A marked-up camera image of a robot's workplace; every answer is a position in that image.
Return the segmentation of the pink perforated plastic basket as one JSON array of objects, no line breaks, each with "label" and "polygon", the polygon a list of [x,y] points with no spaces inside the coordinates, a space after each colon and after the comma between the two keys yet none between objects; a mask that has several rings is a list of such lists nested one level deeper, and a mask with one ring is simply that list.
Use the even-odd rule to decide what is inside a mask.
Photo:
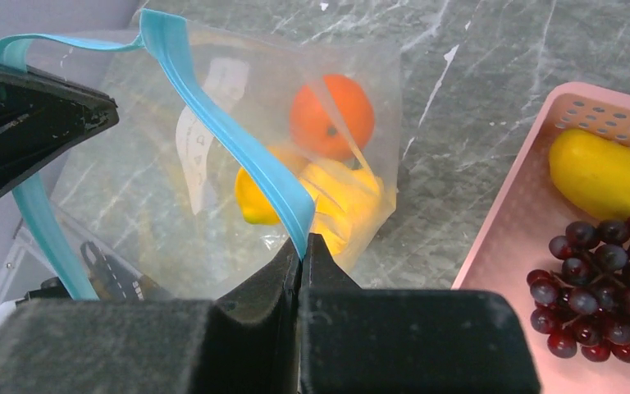
[{"label": "pink perforated plastic basket", "polygon": [[523,325],[544,393],[630,393],[630,364],[610,358],[592,363],[580,355],[553,356],[529,321],[534,304],[525,277],[553,263],[547,244],[569,222],[587,220],[554,188],[548,151],[563,130],[578,128],[630,147],[630,95],[583,82],[554,88],[536,116],[454,288],[494,291]]}]

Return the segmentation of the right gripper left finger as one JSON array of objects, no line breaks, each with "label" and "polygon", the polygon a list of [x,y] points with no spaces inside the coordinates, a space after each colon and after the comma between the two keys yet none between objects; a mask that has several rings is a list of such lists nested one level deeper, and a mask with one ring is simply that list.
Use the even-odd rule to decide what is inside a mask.
[{"label": "right gripper left finger", "polygon": [[300,267],[285,243],[217,300],[18,304],[0,327],[0,393],[294,390]]}]

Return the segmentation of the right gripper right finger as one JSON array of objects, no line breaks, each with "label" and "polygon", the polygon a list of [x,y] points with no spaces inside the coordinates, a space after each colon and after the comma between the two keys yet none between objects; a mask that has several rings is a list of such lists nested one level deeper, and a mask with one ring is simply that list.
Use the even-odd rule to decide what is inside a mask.
[{"label": "right gripper right finger", "polygon": [[364,289],[314,234],[302,268],[302,392],[541,390],[521,323],[502,295]]}]

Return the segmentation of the clear zip bag blue zipper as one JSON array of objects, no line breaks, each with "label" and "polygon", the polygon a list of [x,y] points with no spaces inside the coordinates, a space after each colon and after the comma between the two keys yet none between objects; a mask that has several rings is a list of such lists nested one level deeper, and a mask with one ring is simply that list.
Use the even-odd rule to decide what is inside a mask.
[{"label": "clear zip bag blue zipper", "polygon": [[[318,160],[366,168],[396,206],[394,44],[298,45],[143,8],[125,30],[4,37],[0,66],[100,74],[117,103],[119,122],[70,150],[51,194],[39,178],[15,190],[75,297],[217,298],[285,243],[302,254],[316,207],[299,174]],[[241,167],[279,224],[243,219]]]}]

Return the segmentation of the yellow lemon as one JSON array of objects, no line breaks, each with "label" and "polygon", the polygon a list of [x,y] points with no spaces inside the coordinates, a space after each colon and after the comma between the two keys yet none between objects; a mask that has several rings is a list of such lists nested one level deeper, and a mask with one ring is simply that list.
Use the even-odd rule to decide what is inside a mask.
[{"label": "yellow lemon", "polygon": [[267,197],[242,167],[235,177],[234,193],[243,219],[248,224],[272,226],[281,222]]}]

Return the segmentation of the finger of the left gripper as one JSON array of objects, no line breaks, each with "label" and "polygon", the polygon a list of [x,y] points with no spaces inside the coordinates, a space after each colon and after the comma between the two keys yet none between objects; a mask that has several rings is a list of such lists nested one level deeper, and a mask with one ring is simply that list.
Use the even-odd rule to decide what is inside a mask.
[{"label": "finger of the left gripper", "polygon": [[32,66],[0,66],[0,198],[119,122],[113,98]]}]

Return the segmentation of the yellow mango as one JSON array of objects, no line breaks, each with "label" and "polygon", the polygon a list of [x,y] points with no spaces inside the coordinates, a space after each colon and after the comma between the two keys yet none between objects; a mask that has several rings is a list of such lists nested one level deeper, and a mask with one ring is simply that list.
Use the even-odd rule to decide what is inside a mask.
[{"label": "yellow mango", "polygon": [[630,216],[630,148],[587,131],[559,134],[548,153],[550,179],[571,204],[599,220]]}]

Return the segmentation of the dark red grape bunch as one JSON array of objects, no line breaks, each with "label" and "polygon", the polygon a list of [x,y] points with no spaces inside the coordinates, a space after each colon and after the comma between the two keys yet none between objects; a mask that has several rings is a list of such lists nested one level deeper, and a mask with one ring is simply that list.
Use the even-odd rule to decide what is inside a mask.
[{"label": "dark red grape bunch", "polygon": [[548,249],[559,270],[526,276],[532,329],[560,359],[581,354],[593,363],[614,357],[630,364],[630,217],[571,222]]}]

